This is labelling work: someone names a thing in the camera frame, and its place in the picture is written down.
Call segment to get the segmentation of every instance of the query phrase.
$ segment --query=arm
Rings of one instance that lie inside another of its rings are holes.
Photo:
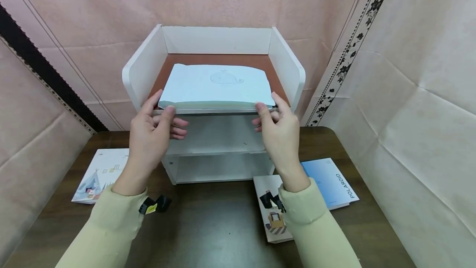
[[[152,117],[162,90],[147,100],[131,122],[129,158],[113,187],[107,187],[57,268],[123,267],[132,240],[142,225],[139,208],[147,198],[146,184],[169,147],[169,139],[184,139],[188,122],[174,118],[167,107]]]
[[[286,208],[284,222],[294,237],[304,267],[360,268],[350,243],[329,212],[312,178],[306,189],[292,193],[279,188]]]
[[[298,118],[276,93],[272,96],[279,112],[270,113],[266,105],[257,103],[259,118],[253,120],[253,124],[258,125],[256,131],[263,133],[265,148],[283,181],[279,198],[286,208],[284,221],[294,237],[304,267],[360,267],[319,188],[301,167]]]

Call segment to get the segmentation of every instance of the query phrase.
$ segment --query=floral border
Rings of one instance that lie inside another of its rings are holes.
[[[352,66],[352,62],[354,62],[360,46],[362,46],[370,26],[372,26],[372,23],[383,2],[384,0],[367,0],[364,10],[358,18],[357,25],[354,28],[350,40],[347,42],[345,50],[342,52],[342,55],[339,58],[339,61],[334,68],[330,79],[326,83],[326,87],[322,91],[319,101],[317,101],[316,106],[314,107],[309,119],[306,122],[307,127],[317,126],[328,110],[330,104],[342,86],[345,76],[347,76],[347,73]]]

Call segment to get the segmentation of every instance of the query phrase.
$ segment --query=whale drawing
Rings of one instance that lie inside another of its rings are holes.
[[[243,79],[238,80],[235,76],[230,73],[227,73],[226,70],[223,70],[219,73],[212,74],[210,80],[213,83],[217,84],[240,84],[243,83]]]

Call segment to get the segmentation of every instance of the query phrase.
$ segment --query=white booklet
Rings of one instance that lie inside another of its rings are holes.
[[[178,109],[254,109],[275,105],[266,73],[238,65],[174,64],[159,107]]]
[[[301,164],[306,174],[316,181],[329,210],[348,206],[351,202],[359,200],[332,159],[316,159]],[[257,176],[253,177],[253,182],[268,242],[292,240],[293,236],[283,220],[285,207],[278,196],[278,188],[283,183],[281,177]]]
[[[98,149],[71,201],[96,203],[102,191],[116,182],[128,158],[129,148]]]

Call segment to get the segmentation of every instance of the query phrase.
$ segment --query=yellow tag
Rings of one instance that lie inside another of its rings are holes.
[[[157,209],[157,204],[154,204],[154,205],[152,205],[152,206],[149,206],[149,207],[147,207],[146,214],[155,212],[156,209]]]

